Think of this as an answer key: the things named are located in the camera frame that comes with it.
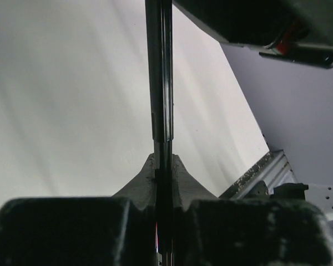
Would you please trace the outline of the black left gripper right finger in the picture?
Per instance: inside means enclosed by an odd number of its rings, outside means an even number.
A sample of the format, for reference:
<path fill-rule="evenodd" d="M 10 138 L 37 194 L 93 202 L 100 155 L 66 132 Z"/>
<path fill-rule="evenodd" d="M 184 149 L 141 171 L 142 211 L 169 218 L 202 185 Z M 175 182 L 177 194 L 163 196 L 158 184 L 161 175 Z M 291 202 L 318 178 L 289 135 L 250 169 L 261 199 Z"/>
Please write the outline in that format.
<path fill-rule="evenodd" d="M 173 162 L 174 265 L 333 265 L 333 233 L 309 185 L 221 199 Z"/>

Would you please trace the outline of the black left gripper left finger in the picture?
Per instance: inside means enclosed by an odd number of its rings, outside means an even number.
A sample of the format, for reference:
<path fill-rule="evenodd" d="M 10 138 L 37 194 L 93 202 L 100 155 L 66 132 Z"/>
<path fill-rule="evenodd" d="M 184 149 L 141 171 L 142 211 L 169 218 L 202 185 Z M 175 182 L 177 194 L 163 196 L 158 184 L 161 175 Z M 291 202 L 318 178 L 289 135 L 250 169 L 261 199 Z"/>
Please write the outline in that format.
<path fill-rule="evenodd" d="M 111 197 L 15 198 L 0 208 L 0 265 L 156 265 L 154 157 Z"/>

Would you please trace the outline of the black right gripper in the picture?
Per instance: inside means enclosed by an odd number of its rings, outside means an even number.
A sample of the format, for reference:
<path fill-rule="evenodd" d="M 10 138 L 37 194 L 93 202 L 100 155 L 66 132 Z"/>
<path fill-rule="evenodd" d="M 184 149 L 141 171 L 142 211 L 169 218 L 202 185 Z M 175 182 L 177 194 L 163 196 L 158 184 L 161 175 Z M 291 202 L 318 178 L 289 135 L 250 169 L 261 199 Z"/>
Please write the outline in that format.
<path fill-rule="evenodd" d="M 333 68 L 333 1 L 173 1 L 221 44 L 260 56 Z"/>

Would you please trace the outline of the pink umbrella with black lining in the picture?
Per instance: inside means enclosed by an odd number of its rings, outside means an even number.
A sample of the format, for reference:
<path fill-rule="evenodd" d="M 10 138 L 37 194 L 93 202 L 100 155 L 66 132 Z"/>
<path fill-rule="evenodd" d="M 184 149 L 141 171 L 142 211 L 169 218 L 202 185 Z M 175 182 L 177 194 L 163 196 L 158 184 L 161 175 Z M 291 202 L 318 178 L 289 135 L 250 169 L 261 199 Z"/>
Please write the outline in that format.
<path fill-rule="evenodd" d="M 154 171 L 157 182 L 158 247 L 162 265 L 172 264 L 173 242 L 173 47 L 172 2 L 145 1 Z"/>

